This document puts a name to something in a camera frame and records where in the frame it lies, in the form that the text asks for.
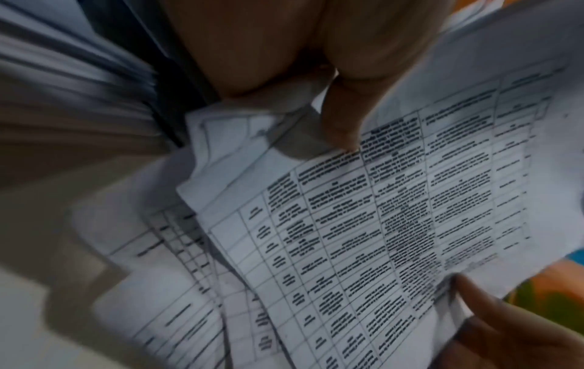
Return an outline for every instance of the person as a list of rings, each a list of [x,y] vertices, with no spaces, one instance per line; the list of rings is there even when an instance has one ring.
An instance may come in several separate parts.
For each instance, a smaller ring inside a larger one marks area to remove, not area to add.
[[[584,337],[488,295],[468,277],[454,288],[474,316],[435,360],[435,369],[584,368]]]
[[[163,0],[175,30],[218,93],[236,97],[331,64],[322,107],[328,141],[358,148],[368,112],[429,48],[449,0]],[[459,275],[474,316],[437,369],[580,369],[584,339],[508,305]]]

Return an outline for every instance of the human hand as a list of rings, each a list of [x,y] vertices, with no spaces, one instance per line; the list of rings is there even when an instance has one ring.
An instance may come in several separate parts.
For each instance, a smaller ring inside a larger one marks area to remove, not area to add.
[[[358,148],[379,99],[414,65],[450,0],[163,0],[173,26],[222,97],[332,64],[322,107],[328,141]]]
[[[437,369],[581,369],[584,338],[509,305],[458,275],[456,290],[474,313],[435,361]]]

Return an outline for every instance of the paper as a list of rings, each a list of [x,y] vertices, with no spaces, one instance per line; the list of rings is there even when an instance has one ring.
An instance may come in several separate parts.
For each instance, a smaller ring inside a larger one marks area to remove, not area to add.
[[[425,368],[463,318],[448,275],[501,297],[579,248],[583,11],[534,2],[445,38],[358,153],[312,139],[307,108],[210,204],[181,191],[296,367]]]
[[[192,168],[192,153],[181,150],[72,209],[88,245],[130,273],[99,299],[96,315],[171,368],[289,368],[261,304],[208,253],[175,193]]]

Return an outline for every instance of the stack of paper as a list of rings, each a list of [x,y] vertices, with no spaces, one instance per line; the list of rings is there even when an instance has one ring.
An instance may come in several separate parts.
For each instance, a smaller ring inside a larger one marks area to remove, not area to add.
[[[75,0],[0,1],[0,142],[149,146],[149,65],[93,32]]]
[[[130,274],[97,316],[172,368],[426,368],[464,319],[452,273],[502,297],[582,245],[583,14],[445,35],[357,153],[319,137],[326,72],[192,113],[191,150],[74,208]]]

